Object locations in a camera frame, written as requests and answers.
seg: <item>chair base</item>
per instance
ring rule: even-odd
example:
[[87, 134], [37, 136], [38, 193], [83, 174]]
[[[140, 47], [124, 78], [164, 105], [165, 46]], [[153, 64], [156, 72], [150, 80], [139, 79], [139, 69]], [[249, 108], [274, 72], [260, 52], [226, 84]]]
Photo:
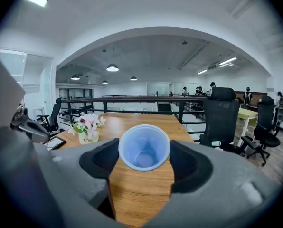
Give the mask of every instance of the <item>chair base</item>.
[[267, 151], [264, 150], [266, 146], [264, 146], [263, 144], [261, 146], [258, 146], [255, 148], [255, 151], [251, 154], [251, 155], [248, 155], [247, 158], [249, 159], [251, 156], [257, 154], [257, 153], [260, 153], [262, 159], [264, 160], [264, 163], [262, 163], [262, 166], [265, 166], [267, 161], [266, 161], [266, 158], [268, 159], [269, 156], [270, 156], [270, 153], [268, 153]]

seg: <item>person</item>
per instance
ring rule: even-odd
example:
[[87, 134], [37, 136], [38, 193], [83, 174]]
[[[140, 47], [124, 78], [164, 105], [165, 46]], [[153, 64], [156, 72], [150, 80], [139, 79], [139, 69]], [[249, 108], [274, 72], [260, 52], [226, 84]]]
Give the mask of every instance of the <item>person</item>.
[[199, 87], [196, 87], [196, 89], [195, 89], [195, 94], [194, 94], [194, 95], [197, 95], [197, 94], [198, 94], [198, 89], [199, 89]]
[[244, 92], [243, 94], [244, 109], [250, 110], [251, 100], [252, 100], [252, 94], [250, 93], [250, 88], [247, 87], [246, 92]]
[[279, 108], [283, 109], [283, 95], [282, 95], [281, 91], [278, 92], [278, 97], [276, 99], [275, 108], [276, 109], [279, 109]]
[[195, 95], [203, 95], [202, 86], [196, 88]]
[[277, 99], [276, 99], [275, 113], [274, 113], [274, 124], [273, 124], [274, 127], [276, 127], [276, 125], [280, 124], [280, 123], [277, 123], [279, 109], [283, 109], [283, 95], [282, 95], [281, 91], [278, 92], [278, 96], [277, 96]]
[[187, 95], [188, 94], [188, 92], [187, 92], [187, 87], [184, 87], [183, 88], [183, 92], [181, 93], [182, 95]]
[[210, 86], [211, 86], [211, 89], [209, 90], [208, 96], [211, 96], [211, 94], [212, 94], [212, 88], [213, 88], [213, 87], [216, 87], [216, 83], [211, 82]]

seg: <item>wooden desk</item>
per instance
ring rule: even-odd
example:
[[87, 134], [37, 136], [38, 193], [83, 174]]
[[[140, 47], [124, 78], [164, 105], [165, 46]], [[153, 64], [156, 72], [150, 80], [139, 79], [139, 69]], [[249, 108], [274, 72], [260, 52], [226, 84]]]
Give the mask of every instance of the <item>wooden desk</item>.
[[[258, 114], [257, 114], [257, 112], [240, 108], [240, 109], [238, 110], [238, 115], [237, 115], [237, 117], [238, 117], [238, 118], [245, 119], [245, 124], [244, 124], [244, 128], [243, 128], [242, 135], [241, 135], [241, 137], [243, 137], [243, 136], [245, 136], [245, 134], [246, 134], [247, 127], [248, 127], [248, 124], [249, 124], [249, 120], [255, 119], [255, 122], [254, 122], [253, 124], [256, 124], [257, 118], [258, 118]], [[241, 146], [242, 142], [243, 142], [243, 140], [240, 138], [240, 140], [238, 141], [238, 144], [237, 144], [237, 145], [238, 145], [238, 146]]]
[[[121, 138], [134, 126], [151, 124], [165, 131], [170, 140], [193, 143], [173, 115], [104, 113], [101, 116], [106, 122], [99, 133], [100, 141]], [[61, 149], [80, 145], [77, 134], [73, 136], [63, 132], [58, 137], [67, 142]], [[174, 173], [169, 159], [153, 171], [140, 172], [127, 167], [119, 158], [109, 179], [116, 220], [125, 225], [140, 227], [168, 202]]]

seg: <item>black office chair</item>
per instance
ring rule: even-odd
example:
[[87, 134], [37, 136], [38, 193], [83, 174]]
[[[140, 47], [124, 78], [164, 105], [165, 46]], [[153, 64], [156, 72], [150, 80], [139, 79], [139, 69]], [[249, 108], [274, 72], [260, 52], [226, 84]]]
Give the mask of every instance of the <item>black office chair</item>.
[[[252, 142], [252, 139], [250, 137], [244, 136], [241, 137], [241, 139], [247, 143], [252, 149], [255, 149], [255, 151], [248, 155], [247, 158], [250, 158], [250, 156], [253, 156], [257, 153], [260, 153], [262, 156], [262, 159], [264, 160], [264, 163], [262, 163], [262, 166], [266, 165], [266, 158], [269, 158], [270, 154], [265, 151], [264, 149], [266, 147], [274, 148], [281, 144], [280, 140], [276, 137], [279, 133], [280, 126], [279, 124], [283, 121], [283, 109], [279, 109], [277, 114], [277, 125], [272, 125], [273, 120], [273, 111], [274, 111], [274, 100], [269, 97], [265, 96], [263, 97], [262, 101], [257, 104], [257, 110], [258, 110], [258, 123], [254, 130], [255, 139], [260, 141], [260, 145], [255, 147], [255, 144]], [[273, 135], [270, 133], [272, 129], [276, 128], [276, 132]]]
[[53, 133], [53, 131], [58, 130], [58, 113], [61, 107], [61, 98], [56, 99], [56, 104], [53, 107], [51, 116], [49, 115], [38, 115], [36, 117], [40, 117], [41, 121], [43, 122], [44, 119], [46, 120], [46, 123], [41, 124], [49, 133], [50, 136], [54, 136], [56, 134]]
[[231, 88], [212, 88], [211, 96], [204, 100], [206, 129], [205, 134], [200, 136], [200, 144], [212, 147], [213, 141], [221, 141], [220, 148], [224, 151], [243, 153], [247, 143], [240, 148], [230, 144], [235, 135], [240, 107], [235, 98], [236, 94]]

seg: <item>person wearing cap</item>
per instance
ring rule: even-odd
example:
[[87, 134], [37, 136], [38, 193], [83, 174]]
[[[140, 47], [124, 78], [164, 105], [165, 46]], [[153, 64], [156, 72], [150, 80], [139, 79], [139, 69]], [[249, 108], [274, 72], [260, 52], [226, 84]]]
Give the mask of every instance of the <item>person wearing cap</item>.
[[183, 92], [181, 93], [182, 95], [187, 95], [188, 94], [188, 92], [187, 92], [187, 87], [184, 87], [183, 88]]
[[201, 86], [196, 88], [195, 95], [203, 95], [203, 90]]
[[244, 109], [250, 110], [251, 100], [252, 100], [252, 94], [250, 93], [250, 88], [247, 87], [246, 92], [244, 92], [243, 94]]
[[210, 86], [211, 86], [211, 89], [209, 90], [208, 96], [211, 96], [211, 94], [212, 94], [212, 88], [216, 86], [216, 83], [211, 82]]

